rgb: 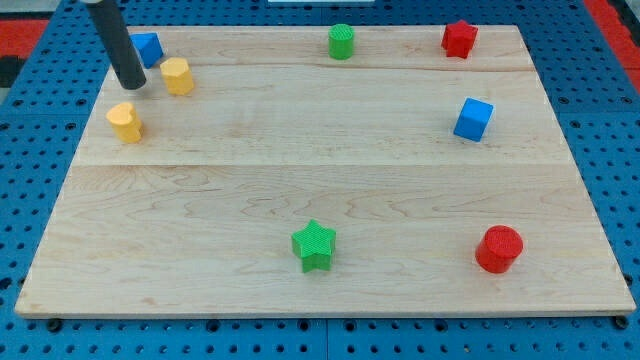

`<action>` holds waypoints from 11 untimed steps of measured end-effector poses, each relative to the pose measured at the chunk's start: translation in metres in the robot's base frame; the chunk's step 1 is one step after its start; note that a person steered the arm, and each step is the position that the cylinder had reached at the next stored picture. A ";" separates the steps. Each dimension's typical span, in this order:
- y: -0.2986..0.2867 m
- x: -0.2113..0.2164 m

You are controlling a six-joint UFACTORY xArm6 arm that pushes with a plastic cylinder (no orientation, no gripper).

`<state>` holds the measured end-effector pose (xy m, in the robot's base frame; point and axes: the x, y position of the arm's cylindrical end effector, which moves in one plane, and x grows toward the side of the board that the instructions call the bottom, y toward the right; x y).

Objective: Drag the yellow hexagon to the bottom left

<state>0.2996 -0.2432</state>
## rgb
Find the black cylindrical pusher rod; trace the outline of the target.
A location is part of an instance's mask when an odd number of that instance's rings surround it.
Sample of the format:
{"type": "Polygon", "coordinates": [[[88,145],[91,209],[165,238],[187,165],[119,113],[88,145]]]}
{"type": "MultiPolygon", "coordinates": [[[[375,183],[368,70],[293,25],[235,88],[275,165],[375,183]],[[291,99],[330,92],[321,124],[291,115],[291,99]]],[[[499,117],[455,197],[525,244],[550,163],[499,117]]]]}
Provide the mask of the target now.
{"type": "Polygon", "coordinates": [[[146,76],[116,1],[85,0],[85,6],[121,87],[143,87],[146,76]]]}

